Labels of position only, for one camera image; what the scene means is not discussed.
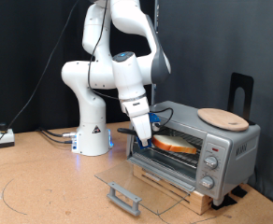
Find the wooden cutting board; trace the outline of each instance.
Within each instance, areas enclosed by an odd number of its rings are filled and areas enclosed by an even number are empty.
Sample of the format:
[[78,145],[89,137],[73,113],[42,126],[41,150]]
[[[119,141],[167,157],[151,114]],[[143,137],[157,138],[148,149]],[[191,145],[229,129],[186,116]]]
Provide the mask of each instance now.
[[198,116],[209,124],[234,132],[245,131],[249,128],[249,123],[245,119],[221,109],[199,109]]

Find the toaster oven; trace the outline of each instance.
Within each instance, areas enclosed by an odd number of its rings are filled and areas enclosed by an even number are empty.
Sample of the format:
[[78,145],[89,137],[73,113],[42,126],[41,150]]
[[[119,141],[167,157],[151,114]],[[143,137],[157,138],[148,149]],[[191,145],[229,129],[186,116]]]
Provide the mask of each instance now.
[[[196,191],[220,205],[224,196],[239,184],[247,183],[254,171],[260,134],[258,125],[250,125],[243,132],[223,130],[199,118],[196,108],[169,101],[151,106],[151,111],[169,107],[173,108],[174,114],[158,134],[182,137],[196,147],[196,154],[166,151],[154,145],[141,149],[136,137],[128,135],[127,161],[96,175],[110,185],[108,197],[136,216],[139,215],[139,203],[159,215],[180,202],[157,190],[161,180],[183,190],[185,197],[179,196],[182,201],[187,202],[186,197]],[[165,111],[156,115],[163,124],[171,114]],[[135,165],[143,170],[143,177],[155,180],[156,188],[135,177]],[[132,199],[133,205],[124,203],[121,196]]]
[[[178,153],[152,146],[140,149],[136,138],[128,136],[128,160],[156,173],[189,191],[198,191],[220,205],[223,197],[253,174],[260,127],[250,125],[243,132],[232,132],[212,126],[197,115],[197,109],[173,102],[163,102],[151,111],[173,108],[172,119],[158,133],[180,136],[196,147],[196,154]],[[161,123],[169,111],[157,114]]]

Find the blue light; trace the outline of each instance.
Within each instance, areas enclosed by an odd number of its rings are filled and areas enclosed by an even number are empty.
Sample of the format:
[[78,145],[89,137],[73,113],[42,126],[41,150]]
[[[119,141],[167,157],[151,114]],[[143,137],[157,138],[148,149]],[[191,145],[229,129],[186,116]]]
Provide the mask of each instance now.
[[108,141],[109,141],[109,147],[113,147],[113,146],[114,146],[114,144],[112,143],[110,129],[108,129]]

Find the glass panel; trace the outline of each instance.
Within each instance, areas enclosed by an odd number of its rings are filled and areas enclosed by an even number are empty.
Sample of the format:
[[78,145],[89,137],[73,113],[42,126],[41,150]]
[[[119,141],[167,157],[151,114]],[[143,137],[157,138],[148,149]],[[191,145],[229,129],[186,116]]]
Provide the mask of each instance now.
[[[142,201],[139,204],[156,215],[160,215],[169,210],[177,203],[185,200],[185,198],[189,195],[187,192],[182,191],[181,189],[175,189],[175,192],[168,189],[162,189],[162,191],[160,191],[160,188],[163,188],[161,183],[165,183],[164,180],[161,180],[155,175],[146,173],[141,168],[135,169],[135,172],[137,172],[136,175],[140,176],[140,178],[143,180],[134,176],[134,164],[125,161],[95,176],[106,184],[114,181],[124,189],[127,189],[136,196],[142,198]],[[130,200],[119,194],[119,192],[117,196],[124,202],[130,205],[132,204],[132,202],[129,202]]]

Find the table surface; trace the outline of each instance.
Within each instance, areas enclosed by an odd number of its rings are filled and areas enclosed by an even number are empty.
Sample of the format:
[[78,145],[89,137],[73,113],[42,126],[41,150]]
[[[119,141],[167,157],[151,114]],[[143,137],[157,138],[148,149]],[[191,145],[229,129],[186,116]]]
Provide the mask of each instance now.
[[248,185],[243,199],[232,196],[237,204],[202,216],[180,204],[160,216],[142,206],[139,217],[123,211],[94,175],[126,160],[126,135],[116,130],[128,124],[108,124],[115,146],[98,157],[74,154],[40,133],[15,134],[15,147],[0,148],[0,223],[273,223],[273,202]]

